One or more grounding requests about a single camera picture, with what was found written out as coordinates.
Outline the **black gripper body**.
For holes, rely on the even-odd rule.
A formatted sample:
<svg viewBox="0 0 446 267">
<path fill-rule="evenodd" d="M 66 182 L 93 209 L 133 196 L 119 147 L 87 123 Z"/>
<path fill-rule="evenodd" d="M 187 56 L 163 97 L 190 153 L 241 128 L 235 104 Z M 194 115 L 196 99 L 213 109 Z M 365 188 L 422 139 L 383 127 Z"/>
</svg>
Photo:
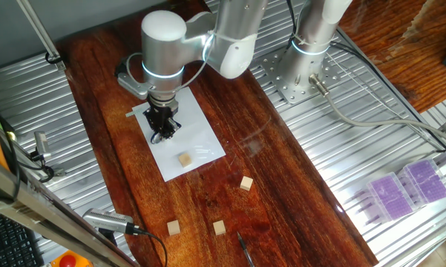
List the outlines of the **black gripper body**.
<svg viewBox="0 0 446 267">
<path fill-rule="evenodd" d="M 167 118 L 174 118 L 175 113 L 178 112 L 178 102 L 175 98 L 161 103 L 160 100 L 155 99 L 153 96 L 148 96 L 147 103 L 149 108 L 143 112 L 143 115 L 153 131 L 163 129 Z"/>
</svg>

